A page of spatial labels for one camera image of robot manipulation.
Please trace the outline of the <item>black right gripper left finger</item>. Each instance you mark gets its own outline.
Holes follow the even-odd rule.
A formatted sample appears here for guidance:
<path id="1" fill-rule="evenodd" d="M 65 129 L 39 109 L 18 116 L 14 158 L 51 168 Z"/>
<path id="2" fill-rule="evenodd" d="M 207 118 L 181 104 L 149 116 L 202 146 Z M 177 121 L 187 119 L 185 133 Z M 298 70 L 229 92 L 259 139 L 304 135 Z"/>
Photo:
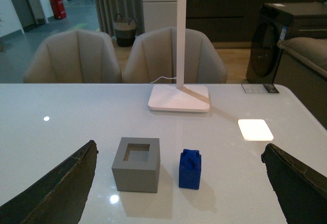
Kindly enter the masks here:
<path id="1" fill-rule="evenodd" d="M 79 223 L 95 176 L 90 140 L 28 189 L 1 206 L 1 223 Z"/>

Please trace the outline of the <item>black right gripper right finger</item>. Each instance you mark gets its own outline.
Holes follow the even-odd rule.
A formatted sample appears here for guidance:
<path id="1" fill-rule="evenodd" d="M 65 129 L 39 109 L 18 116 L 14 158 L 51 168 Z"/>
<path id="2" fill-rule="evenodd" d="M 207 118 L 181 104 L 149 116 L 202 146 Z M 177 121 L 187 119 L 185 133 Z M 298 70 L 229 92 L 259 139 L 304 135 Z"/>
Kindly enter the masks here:
<path id="1" fill-rule="evenodd" d="M 276 145 L 261 155 L 287 223 L 326 223 L 326 177 Z"/>

